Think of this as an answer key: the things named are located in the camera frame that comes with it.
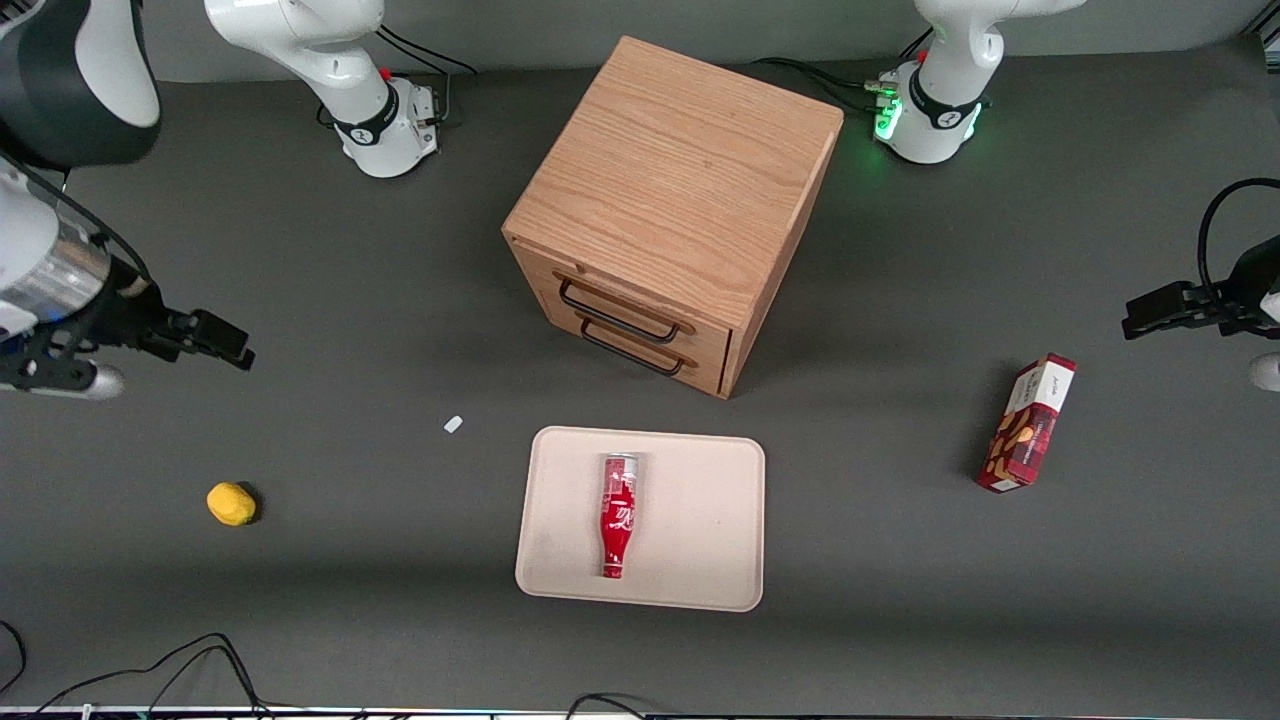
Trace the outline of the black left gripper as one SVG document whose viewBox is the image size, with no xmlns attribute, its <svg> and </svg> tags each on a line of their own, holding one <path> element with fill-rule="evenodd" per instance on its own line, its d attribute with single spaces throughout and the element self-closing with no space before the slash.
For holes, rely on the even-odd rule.
<svg viewBox="0 0 1280 720">
<path fill-rule="evenodd" d="M 1279 320 L 1265 307 L 1271 296 L 1277 304 L 1277 279 L 1279 237 L 1274 236 L 1244 251 L 1225 281 L 1204 275 L 1210 311 L 1203 309 L 1202 288 L 1189 281 L 1174 281 L 1128 301 L 1124 337 L 1215 325 L 1222 337 L 1247 333 L 1277 340 Z"/>
</svg>

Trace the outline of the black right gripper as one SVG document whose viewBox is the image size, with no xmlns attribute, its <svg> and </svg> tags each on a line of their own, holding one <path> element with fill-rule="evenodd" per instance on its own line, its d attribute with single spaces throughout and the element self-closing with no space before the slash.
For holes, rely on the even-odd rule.
<svg viewBox="0 0 1280 720">
<path fill-rule="evenodd" d="M 101 346 L 133 348 L 165 363 L 184 355 L 212 357 L 248 372 L 256 354 L 248 334 L 202 309 L 189 314 L 169 309 L 160 288 L 143 281 L 127 263 L 111 263 L 102 290 L 92 301 L 92 341 Z"/>
</svg>

